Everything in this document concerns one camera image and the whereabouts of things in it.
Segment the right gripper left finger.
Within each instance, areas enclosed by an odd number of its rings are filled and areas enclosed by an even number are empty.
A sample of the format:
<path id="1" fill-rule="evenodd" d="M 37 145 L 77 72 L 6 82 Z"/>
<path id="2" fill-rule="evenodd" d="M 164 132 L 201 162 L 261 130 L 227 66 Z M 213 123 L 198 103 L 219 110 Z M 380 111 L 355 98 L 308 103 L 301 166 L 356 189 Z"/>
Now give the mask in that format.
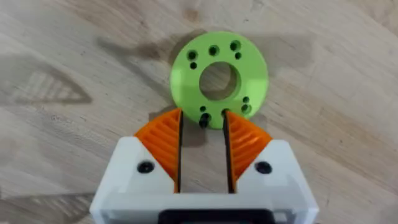
<path id="1" fill-rule="evenodd" d="M 178 190 L 183 112 L 177 108 L 122 137 L 93 200 L 103 208 L 117 195 L 172 194 Z"/>

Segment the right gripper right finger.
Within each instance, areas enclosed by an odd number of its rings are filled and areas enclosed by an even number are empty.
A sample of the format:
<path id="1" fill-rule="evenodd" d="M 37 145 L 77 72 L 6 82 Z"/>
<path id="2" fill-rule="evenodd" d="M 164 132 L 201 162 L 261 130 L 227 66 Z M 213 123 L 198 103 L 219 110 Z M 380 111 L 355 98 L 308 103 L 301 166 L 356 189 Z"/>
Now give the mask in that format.
<path id="1" fill-rule="evenodd" d="M 290 144 L 226 110 L 228 192 L 246 208 L 315 212 L 317 203 Z"/>

